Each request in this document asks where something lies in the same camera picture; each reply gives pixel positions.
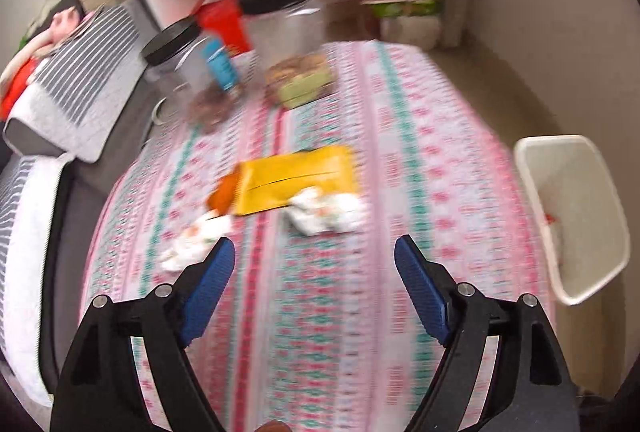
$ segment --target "orange object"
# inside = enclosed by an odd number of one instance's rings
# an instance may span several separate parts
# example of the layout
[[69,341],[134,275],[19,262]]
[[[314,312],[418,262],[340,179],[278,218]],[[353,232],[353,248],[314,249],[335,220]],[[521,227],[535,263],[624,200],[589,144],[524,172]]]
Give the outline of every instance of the orange object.
[[200,27],[220,35],[226,49],[233,57],[251,49],[240,24],[241,16],[238,0],[211,2],[196,12]]
[[234,202],[236,196],[236,187],[240,180],[240,165],[236,165],[234,171],[224,176],[218,188],[207,199],[207,208],[209,210],[217,210],[219,216],[226,216]]
[[36,70],[37,66],[38,61],[35,58],[31,58],[23,64],[17,73],[15,73],[11,85],[2,99],[0,115],[3,122],[6,122],[6,119],[9,117],[9,113],[11,113],[12,108],[14,108],[15,102],[18,101],[18,98],[20,98],[27,88],[27,78],[29,78],[31,73]]

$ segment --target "folded cloth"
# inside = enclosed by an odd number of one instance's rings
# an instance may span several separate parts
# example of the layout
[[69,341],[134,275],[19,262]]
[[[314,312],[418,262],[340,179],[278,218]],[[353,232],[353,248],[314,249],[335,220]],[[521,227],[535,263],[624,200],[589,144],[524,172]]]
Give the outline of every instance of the folded cloth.
[[97,161],[145,69],[140,50],[155,33],[139,0],[104,9],[81,36],[40,63],[12,108],[4,140],[28,154],[20,127],[27,126],[62,151]]

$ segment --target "clear plastic container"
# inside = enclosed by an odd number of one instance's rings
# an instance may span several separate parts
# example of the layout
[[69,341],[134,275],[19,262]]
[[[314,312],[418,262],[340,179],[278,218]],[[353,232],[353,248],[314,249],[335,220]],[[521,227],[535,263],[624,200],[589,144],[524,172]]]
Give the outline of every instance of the clear plastic container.
[[270,98],[295,108],[334,90],[316,0],[239,0],[246,32],[260,58]]
[[193,17],[171,24],[142,50],[146,78],[205,133],[224,122],[244,96],[226,47]]

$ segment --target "pink and teal bedsheet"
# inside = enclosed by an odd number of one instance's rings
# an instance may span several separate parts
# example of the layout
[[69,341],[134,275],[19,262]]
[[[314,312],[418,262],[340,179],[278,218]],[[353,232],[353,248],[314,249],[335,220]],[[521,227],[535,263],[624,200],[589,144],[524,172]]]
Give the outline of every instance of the pink and teal bedsheet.
[[[369,217],[356,234],[303,237],[280,210],[235,218],[236,270],[205,335],[188,349],[228,432],[279,418],[294,432],[404,430],[442,350],[393,261],[410,234],[425,256],[488,296],[536,294],[552,307],[538,234],[510,153],[420,50],[329,44],[337,92],[285,112],[254,94],[213,136],[167,125],[120,179],[94,235],[82,295],[145,296],[175,275],[158,259],[240,160],[349,145]],[[250,56],[237,60],[260,89]],[[150,415],[167,427],[140,341]],[[477,420],[495,343],[466,424]]]

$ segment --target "crumpled tissue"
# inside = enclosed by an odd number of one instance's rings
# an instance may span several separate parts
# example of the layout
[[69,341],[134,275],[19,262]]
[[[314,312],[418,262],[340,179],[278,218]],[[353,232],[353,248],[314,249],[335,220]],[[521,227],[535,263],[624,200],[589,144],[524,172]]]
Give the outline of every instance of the crumpled tissue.
[[205,260],[218,239],[231,232],[231,222],[231,216],[218,217],[216,210],[199,217],[160,256],[162,269],[182,271]]
[[300,190],[284,208],[292,224],[304,235],[354,232],[366,220],[365,203],[356,194],[324,195],[318,187]]

